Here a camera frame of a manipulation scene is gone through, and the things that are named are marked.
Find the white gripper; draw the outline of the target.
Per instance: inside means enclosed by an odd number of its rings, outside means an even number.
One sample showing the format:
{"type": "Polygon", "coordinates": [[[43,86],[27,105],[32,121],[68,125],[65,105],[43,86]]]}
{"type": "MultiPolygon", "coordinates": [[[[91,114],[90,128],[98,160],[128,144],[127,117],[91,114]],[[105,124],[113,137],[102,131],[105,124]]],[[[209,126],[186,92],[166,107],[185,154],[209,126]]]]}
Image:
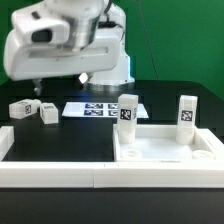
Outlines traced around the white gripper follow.
{"type": "Polygon", "coordinates": [[[3,65],[14,81],[33,79],[34,92],[40,95],[41,78],[82,73],[79,82],[84,84],[89,76],[83,72],[113,69],[119,51],[120,34],[109,29],[98,30],[93,43],[76,52],[50,44],[27,44],[12,30],[6,39],[3,65]]]}

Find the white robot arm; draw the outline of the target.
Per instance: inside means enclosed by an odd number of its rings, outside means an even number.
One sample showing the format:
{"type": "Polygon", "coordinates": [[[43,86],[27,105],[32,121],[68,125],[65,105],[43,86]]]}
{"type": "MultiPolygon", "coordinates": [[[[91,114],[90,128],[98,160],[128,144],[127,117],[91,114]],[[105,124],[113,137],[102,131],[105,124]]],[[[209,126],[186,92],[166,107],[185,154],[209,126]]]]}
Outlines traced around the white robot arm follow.
{"type": "Polygon", "coordinates": [[[14,80],[87,75],[99,90],[132,83],[126,15],[112,0],[42,0],[11,16],[4,69],[14,80]]]}

